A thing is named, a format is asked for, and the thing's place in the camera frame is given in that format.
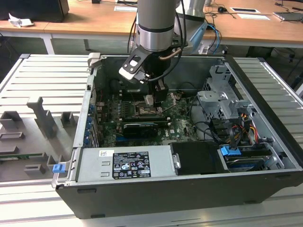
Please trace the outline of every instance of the small circuit board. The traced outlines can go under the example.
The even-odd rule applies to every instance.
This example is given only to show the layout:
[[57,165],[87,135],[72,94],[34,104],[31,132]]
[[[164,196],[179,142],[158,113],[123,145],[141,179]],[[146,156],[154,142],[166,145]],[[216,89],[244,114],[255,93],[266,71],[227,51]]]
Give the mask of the small circuit board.
[[[191,98],[169,93],[161,107],[147,107],[142,98],[124,100],[119,95],[105,99],[98,110],[100,145],[131,147],[168,145],[171,142],[198,141],[196,130],[188,116]],[[153,125],[152,136],[144,138],[124,135],[127,126]]]

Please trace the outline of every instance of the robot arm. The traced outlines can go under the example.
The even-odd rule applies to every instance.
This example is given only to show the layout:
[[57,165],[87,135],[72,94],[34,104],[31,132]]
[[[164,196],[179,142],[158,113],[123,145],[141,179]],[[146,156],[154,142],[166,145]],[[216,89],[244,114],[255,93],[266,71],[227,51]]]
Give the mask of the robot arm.
[[138,0],[137,48],[120,69],[122,76],[144,83],[169,68],[170,62],[164,62],[159,57],[168,56],[173,49],[183,45],[179,36],[174,35],[178,4],[179,0]]
[[[138,0],[137,48],[119,73],[128,80],[136,79],[141,83],[155,82],[168,75],[178,63],[185,46],[194,50],[200,44],[207,27],[204,2]],[[177,61],[170,65],[170,59],[177,54]]]

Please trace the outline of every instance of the blue cable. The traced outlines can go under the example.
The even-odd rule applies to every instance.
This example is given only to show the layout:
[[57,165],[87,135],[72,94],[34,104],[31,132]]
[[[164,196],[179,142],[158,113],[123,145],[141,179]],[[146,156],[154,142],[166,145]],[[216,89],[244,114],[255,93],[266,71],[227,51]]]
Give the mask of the blue cable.
[[218,47],[219,47],[219,43],[220,43],[220,36],[219,36],[219,33],[218,33],[218,31],[217,31],[217,29],[215,29],[213,26],[211,26],[211,25],[208,25],[208,26],[210,26],[214,31],[215,31],[215,33],[216,33],[216,36],[217,36],[217,46],[216,46],[216,49],[214,50],[214,54],[216,53],[216,51],[217,51],[217,49],[218,49]]

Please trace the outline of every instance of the copper pipe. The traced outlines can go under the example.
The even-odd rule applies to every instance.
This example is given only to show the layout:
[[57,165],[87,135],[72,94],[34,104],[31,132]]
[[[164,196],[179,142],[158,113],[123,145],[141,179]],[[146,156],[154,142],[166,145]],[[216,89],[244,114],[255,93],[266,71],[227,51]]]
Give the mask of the copper pipe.
[[179,54],[181,51],[182,51],[182,49],[181,49],[181,48],[178,48],[175,52],[171,53],[171,54],[168,55],[168,56],[165,56],[165,57],[160,56],[159,59],[160,59],[161,61],[166,61],[166,60],[168,60],[168,59],[170,59],[170,58],[175,57],[175,56],[176,56],[177,54]]

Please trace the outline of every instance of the sticker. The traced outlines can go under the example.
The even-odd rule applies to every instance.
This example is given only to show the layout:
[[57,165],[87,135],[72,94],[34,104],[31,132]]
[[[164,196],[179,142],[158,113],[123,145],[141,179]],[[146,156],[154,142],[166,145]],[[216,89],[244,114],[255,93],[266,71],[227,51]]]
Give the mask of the sticker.
[[151,166],[147,151],[113,153],[113,178],[128,179],[151,177]]
[[115,150],[100,150],[99,157],[112,157]]

